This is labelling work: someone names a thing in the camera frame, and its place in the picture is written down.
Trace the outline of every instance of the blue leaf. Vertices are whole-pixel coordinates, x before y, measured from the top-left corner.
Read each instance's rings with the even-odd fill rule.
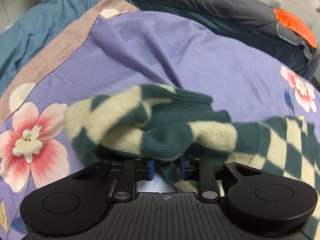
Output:
[[[293,115],[294,115],[294,108],[293,108],[291,96],[290,96],[289,92],[287,91],[287,89],[284,90],[284,101],[287,104],[287,106],[292,110]]]
[[[11,223],[11,227],[22,234],[28,233],[28,230],[26,229],[21,217],[15,218]]]

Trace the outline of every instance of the bedsheet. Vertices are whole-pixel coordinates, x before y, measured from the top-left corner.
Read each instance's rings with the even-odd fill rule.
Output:
[[[87,11],[24,66],[0,98],[2,240],[25,235],[19,205],[26,194],[82,168],[63,130],[63,114],[83,98],[163,83],[212,96],[213,109],[227,110],[233,122],[299,116],[315,124],[319,141],[320,93],[308,81],[268,54],[195,21],[123,3],[103,0]],[[35,138],[35,148],[17,154],[15,143],[27,135]],[[320,187],[319,170],[304,179],[319,158],[303,159],[300,175],[286,169],[282,158],[272,163],[265,156],[256,167],[265,163],[271,172]],[[319,217],[318,205],[306,229],[312,239],[320,236]]]
[[[99,1],[101,0],[44,0],[2,33],[0,96],[30,59]]]

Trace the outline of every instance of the flower print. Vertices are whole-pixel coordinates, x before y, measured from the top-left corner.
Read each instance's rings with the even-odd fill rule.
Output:
[[[12,129],[0,134],[0,176],[20,192],[31,173],[36,188],[67,176],[67,149],[54,139],[63,129],[67,104],[54,103],[39,115],[33,102],[12,116]]]
[[[289,82],[290,87],[294,88],[297,103],[302,106],[307,113],[310,112],[310,109],[316,113],[317,108],[314,102],[314,99],[316,98],[314,87],[307,82],[303,82],[300,76],[294,71],[286,69],[284,66],[281,66],[280,73],[284,79]]]

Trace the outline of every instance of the checkered sweater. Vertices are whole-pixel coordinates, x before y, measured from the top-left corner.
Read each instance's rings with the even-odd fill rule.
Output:
[[[212,98],[168,85],[134,86],[118,95],[99,95],[71,105],[65,130],[85,166],[98,146],[132,157],[173,161],[181,155],[222,165],[232,160],[278,175],[299,179],[320,192],[320,147],[314,125],[293,117],[263,123],[232,123],[227,111],[213,111]],[[162,175],[183,191],[196,191],[172,163]],[[320,207],[306,233],[320,234]]]

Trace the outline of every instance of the flower center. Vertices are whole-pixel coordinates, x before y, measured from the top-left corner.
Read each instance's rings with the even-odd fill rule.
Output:
[[[16,157],[24,156],[27,163],[32,162],[32,155],[38,155],[43,147],[42,142],[39,140],[40,125],[35,125],[31,130],[25,129],[22,132],[22,138],[19,138],[14,143],[12,153]]]
[[[301,95],[308,97],[307,88],[303,81],[300,78],[294,78],[294,82],[296,83],[296,89],[300,91]]]

